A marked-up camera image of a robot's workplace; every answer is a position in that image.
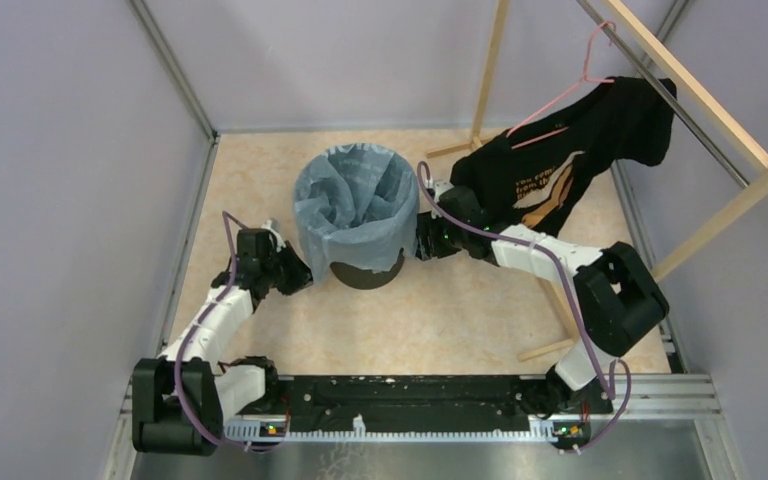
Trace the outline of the light blue plastic trash bag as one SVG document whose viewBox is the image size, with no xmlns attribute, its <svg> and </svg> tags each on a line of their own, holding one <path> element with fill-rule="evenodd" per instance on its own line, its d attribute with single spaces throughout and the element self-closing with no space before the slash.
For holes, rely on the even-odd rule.
<svg viewBox="0 0 768 480">
<path fill-rule="evenodd" d="M 336 145 L 311 159 L 293 189 L 298 239 L 313 281 L 345 264 L 389 272 L 416 246 L 419 184 L 412 164 L 374 143 Z"/>
</svg>

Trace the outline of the black plastic trash bin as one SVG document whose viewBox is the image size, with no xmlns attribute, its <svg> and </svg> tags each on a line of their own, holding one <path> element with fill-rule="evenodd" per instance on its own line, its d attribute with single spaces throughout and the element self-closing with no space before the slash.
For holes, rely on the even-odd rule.
<svg viewBox="0 0 768 480">
<path fill-rule="evenodd" d="M 342 262 L 333 262 L 329 267 L 336 279 L 342 284 L 356 290 L 375 290 L 392 282 L 401 272 L 404 262 L 404 250 L 401 249 L 396 262 L 388 270 L 361 269 Z"/>
</svg>

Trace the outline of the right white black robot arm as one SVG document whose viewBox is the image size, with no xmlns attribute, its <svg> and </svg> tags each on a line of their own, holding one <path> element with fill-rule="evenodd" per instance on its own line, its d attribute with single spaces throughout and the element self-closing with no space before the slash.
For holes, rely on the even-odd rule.
<svg viewBox="0 0 768 480">
<path fill-rule="evenodd" d="M 431 209 L 417 220 L 419 259 L 465 252 L 560 288 L 579 335 L 547 374 L 547 400 L 560 412 L 572 412 L 582 404 L 592 381 L 610 390 L 605 369 L 669 312 L 668 300 L 652 273 L 627 243 L 587 247 L 522 224 L 493 224 L 471 189 L 447 181 L 426 182 L 421 191 Z"/>
</svg>

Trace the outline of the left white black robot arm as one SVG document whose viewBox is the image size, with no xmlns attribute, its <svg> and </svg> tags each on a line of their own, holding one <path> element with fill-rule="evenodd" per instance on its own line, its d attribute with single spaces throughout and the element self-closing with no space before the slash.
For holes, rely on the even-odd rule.
<svg viewBox="0 0 768 480">
<path fill-rule="evenodd" d="M 232 337 L 272 290 L 293 295 L 312 283 L 310 269 L 273 219 L 241 228 L 228 267 L 212 281 L 196 317 L 132 376 L 132 444 L 141 453 L 209 456 L 226 441 L 224 426 L 245 407 L 279 404 L 277 372 L 265 357 L 225 364 Z"/>
</svg>

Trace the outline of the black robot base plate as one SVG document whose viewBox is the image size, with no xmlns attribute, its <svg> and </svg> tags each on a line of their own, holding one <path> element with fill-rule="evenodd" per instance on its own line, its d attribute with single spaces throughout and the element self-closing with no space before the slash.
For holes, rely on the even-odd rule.
<svg viewBox="0 0 768 480">
<path fill-rule="evenodd" d="M 578 414 L 585 397 L 542 376 L 425 375 L 280 377 L 242 416 L 274 416 L 292 433 L 524 431 L 530 420 Z"/>
</svg>

